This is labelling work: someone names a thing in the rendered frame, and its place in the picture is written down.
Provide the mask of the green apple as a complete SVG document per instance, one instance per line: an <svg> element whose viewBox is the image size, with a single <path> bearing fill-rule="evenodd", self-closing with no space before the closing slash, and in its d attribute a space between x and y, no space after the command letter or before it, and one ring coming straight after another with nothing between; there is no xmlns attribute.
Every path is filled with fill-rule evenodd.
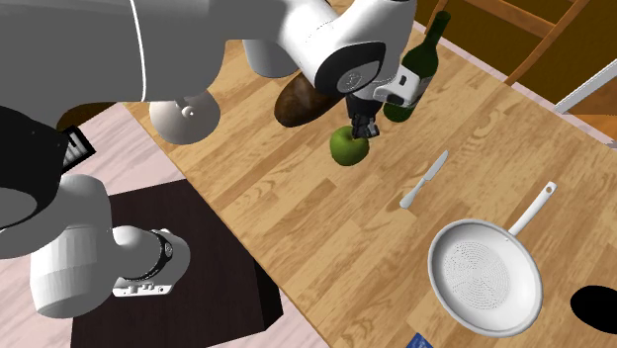
<svg viewBox="0 0 617 348"><path fill-rule="evenodd" d="M337 129L330 137L331 157L342 166L353 166L362 161L370 150L369 140L364 137L354 138L352 127Z"/></svg>

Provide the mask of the dark green wine bottle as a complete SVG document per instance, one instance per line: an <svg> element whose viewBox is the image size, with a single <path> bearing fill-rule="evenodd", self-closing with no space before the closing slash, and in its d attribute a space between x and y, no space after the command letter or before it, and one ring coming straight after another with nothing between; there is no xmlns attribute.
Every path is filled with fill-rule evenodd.
<svg viewBox="0 0 617 348"><path fill-rule="evenodd" d="M403 108L392 104L385 104L384 115L392 122L402 123L406 121L421 97L425 93L429 83L433 79L438 68L438 55L436 46L442 37L451 15L447 11L439 11L430 26L423 42L411 49L402 59L402 65L419 76L419 86L412 98L409 107Z"/></svg>

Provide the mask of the brown wooden chair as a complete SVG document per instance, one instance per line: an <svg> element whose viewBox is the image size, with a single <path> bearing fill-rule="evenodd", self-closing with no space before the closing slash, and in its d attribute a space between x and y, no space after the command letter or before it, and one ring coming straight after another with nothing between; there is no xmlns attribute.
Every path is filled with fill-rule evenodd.
<svg viewBox="0 0 617 348"><path fill-rule="evenodd" d="M556 24L522 10L504 0L464 1L525 32L541 38L541 41L530 54L504 80L506 85L511 86L537 62L591 0L568 0L572 4Z"/></svg>

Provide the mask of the black rounded object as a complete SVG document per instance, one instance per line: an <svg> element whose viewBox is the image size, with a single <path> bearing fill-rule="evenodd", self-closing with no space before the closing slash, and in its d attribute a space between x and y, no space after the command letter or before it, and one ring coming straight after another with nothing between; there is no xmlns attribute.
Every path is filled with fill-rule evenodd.
<svg viewBox="0 0 617 348"><path fill-rule="evenodd" d="M617 291L598 285L577 290L570 300L573 314L587 325L617 335Z"/></svg>

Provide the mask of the brown bread loaf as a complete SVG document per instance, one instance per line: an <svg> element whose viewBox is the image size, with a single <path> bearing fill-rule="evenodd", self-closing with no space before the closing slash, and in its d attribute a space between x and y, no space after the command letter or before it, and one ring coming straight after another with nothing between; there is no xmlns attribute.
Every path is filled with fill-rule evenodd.
<svg viewBox="0 0 617 348"><path fill-rule="evenodd" d="M343 95L318 92L300 72L277 98L274 116L286 128L299 127L320 118L342 99Z"/></svg>

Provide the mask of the silver table knife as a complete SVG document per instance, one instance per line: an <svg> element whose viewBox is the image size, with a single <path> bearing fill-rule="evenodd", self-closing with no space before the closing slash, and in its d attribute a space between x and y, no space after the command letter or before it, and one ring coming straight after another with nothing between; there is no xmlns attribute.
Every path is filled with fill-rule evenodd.
<svg viewBox="0 0 617 348"><path fill-rule="evenodd" d="M423 187L423 185L428 182L431 181L434 176L438 173L438 171L441 169L441 167L444 165L445 161L447 160L449 155L449 151L445 150L435 161L434 163L431 165L431 167L426 171L426 173L423 175L423 177L418 181L418 183L413 187L413 189L408 192L400 201L399 201L399 206L406 210L410 207L410 205L412 204L415 196L417 195L417 193L420 191L420 189Z"/></svg>

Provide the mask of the white frying pan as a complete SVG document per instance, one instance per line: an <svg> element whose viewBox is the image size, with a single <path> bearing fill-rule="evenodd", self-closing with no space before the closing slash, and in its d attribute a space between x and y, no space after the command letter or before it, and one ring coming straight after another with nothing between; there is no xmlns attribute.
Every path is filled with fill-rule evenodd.
<svg viewBox="0 0 617 348"><path fill-rule="evenodd" d="M430 283L440 304L466 328L487 337L511 337L538 318L542 278L517 234L557 188L547 183L510 229L464 218L435 235L427 257Z"/></svg>

